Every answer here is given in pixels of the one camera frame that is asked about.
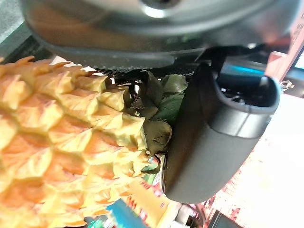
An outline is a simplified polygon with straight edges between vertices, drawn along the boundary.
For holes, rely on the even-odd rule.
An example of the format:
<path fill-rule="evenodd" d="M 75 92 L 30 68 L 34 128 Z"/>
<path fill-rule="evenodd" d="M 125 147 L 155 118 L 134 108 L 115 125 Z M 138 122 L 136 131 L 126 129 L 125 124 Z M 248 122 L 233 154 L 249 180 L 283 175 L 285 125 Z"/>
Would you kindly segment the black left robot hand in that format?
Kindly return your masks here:
<path fill-rule="evenodd" d="M 34 37 L 48 50 L 99 69 L 194 65 L 162 170 L 165 195 L 211 198 L 235 174 L 279 106 L 281 88 L 243 61 L 288 34 L 299 0 L 23 0 Z"/>

